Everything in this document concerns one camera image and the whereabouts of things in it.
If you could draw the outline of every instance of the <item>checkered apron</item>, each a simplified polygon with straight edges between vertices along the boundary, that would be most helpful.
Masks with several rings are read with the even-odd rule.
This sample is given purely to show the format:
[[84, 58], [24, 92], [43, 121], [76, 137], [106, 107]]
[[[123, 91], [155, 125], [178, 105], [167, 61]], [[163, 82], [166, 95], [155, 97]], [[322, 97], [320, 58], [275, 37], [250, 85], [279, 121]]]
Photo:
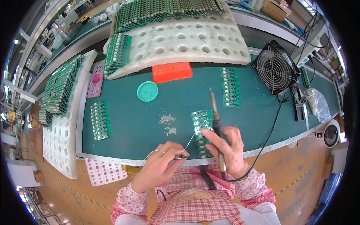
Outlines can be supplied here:
[[[207, 171], [212, 169], [218, 170], [216, 166], [207, 167]], [[224, 188], [214, 182], [217, 190], [207, 190], [200, 170], [195, 170], [194, 167], [181, 167], [171, 180], [155, 188], [164, 192], [167, 200], [164, 201], [163, 196], [158, 195], [159, 205], [147, 224], [229, 220], [233, 225], [245, 225], [240, 218], [240, 210], [232, 201], [235, 187], [231, 184]], [[188, 198], [190, 194], [196, 194], [197, 198]]]

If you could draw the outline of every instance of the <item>pink floral sleeve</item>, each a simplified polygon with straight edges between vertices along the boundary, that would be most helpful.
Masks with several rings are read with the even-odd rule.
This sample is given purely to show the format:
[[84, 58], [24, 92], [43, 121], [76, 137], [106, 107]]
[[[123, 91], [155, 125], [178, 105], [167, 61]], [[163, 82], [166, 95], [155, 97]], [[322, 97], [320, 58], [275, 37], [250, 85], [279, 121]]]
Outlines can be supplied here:
[[273, 191], [267, 188], [265, 182], [265, 174], [252, 169], [245, 180], [235, 182], [235, 196], [244, 207], [250, 209], [263, 202], [275, 203]]
[[136, 193], [132, 189], [132, 183], [130, 183], [127, 187], [117, 192], [116, 202], [110, 213], [111, 222], [115, 224], [116, 218], [124, 214], [134, 214], [146, 220], [147, 216], [145, 216], [145, 213], [147, 207], [148, 191], [142, 194]]

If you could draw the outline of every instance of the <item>plastic bag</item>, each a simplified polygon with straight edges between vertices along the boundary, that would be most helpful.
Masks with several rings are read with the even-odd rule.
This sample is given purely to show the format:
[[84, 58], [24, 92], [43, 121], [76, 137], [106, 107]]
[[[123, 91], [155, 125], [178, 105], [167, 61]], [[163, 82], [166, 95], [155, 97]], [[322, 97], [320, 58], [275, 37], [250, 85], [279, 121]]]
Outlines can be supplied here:
[[309, 102], [311, 111], [319, 119], [319, 122], [326, 123], [330, 121], [331, 115], [325, 96], [315, 88], [309, 88], [306, 92], [309, 96], [307, 101]]

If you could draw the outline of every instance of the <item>fan grill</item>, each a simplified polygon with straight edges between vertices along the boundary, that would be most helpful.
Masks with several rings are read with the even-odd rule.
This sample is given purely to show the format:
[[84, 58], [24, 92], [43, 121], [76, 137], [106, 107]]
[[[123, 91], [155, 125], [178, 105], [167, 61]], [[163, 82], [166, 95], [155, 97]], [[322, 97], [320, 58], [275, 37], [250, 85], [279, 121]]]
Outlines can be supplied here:
[[271, 93], [276, 95], [289, 87], [292, 81], [296, 82], [296, 78], [292, 76], [291, 68], [283, 56], [266, 46], [267, 50], [259, 54], [253, 68]]

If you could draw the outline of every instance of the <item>hand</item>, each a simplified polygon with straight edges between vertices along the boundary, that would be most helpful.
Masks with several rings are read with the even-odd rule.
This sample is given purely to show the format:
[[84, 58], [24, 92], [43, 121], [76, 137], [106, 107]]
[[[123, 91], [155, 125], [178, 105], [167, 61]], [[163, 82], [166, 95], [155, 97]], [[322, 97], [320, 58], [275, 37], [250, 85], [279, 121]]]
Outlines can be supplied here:
[[[234, 127], [224, 127], [222, 131], [228, 137], [231, 146], [215, 132], [202, 129], [201, 133], [224, 154], [228, 173], [234, 178], [239, 179], [249, 170], [249, 164], [243, 159], [244, 143], [241, 140], [240, 130]], [[215, 160], [219, 163], [219, 152], [213, 144], [207, 144], [206, 148], [209, 149]]]
[[168, 166], [169, 162], [172, 161], [175, 156], [180, 154], [189, 156], [189, 153], [184, 150], [181, 144], [170, 141], [165, 144], [159, 144], [156, 150], [160, 150], [161, 152], [151, 153], [142, 170], [134, 178], [132, 189], [137, 193], [144, 193], [148, 188], [158, 186], [169, 180], [186, 160], [177, 159], [173, 164]]

